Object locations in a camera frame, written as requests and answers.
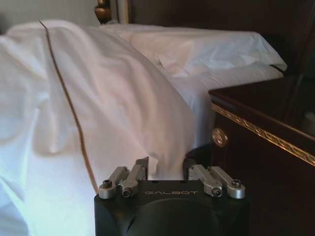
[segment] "headboard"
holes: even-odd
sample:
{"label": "headboard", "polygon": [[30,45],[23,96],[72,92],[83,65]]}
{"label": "headboard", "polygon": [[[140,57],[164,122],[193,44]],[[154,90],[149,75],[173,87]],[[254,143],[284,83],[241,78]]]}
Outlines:
{"label": "headboard", "polygon": [[125,12],[123,22],[220,30],[256,31],[288,64],[288,73],[305,70],[315,46],[314,0],[110,0]]}

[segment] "white pillow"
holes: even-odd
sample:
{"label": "white pillow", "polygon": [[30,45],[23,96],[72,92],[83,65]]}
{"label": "white pillow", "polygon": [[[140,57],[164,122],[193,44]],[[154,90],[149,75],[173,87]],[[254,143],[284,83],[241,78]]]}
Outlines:
{"label": "white pillow", "polygon": [[230,69],[254,62],[273,64],[281,70],[287,68],[279,54],[256,32],[120,24],[100,28],[131,43],[173,75]]}

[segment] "dark wooden nightstand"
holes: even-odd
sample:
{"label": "dark wooden nightstand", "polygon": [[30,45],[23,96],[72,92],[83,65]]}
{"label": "dark wooden nightstand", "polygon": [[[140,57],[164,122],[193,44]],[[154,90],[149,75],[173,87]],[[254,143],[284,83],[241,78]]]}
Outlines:
{"label": "dark wooden nightstand", "polygon": [[209,92],[217,113],[212,165],[246,186],[254,236],[314,234],[315,137],[298,129],[301,82],[286,77]]}

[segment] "screw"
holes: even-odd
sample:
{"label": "screw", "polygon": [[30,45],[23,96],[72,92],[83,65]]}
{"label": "screw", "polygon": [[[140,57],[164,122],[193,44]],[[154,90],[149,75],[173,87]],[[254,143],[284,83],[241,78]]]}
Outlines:
{"label": "screw", "polygon": [[234,179],[231,184],[234,188],[240,188],[242,186],[242,182],[238,179]]}
{"label": "screw", "polygon": [[212,189],[212,194],[213,194],[214,197],[217,197],[217,198],[221,197],[222,190],[219,189],[219,188],[214,188],[214,189]]}
{"label": "screw", "polygon": [[112,184],[113,184],[112,181],[110,181],[109,179],[104,180],[102,188],[110,188],[112,186]]}
{"label": "screw", "polygon": [[131,197],[131,194],[132,194],[132,189],[131,189],[131,188],[125,188],[125,189],[123,189],[122,195],[123,195],[125,198]]}

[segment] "wall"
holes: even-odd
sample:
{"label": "wall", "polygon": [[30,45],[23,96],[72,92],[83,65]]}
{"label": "wall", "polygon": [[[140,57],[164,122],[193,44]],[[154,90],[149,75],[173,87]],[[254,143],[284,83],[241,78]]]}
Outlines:
{"label": "wall", "polygon": [[96,0],[0,0],[0,33],[12,25],[43,19],[63,19],[97,26]]}

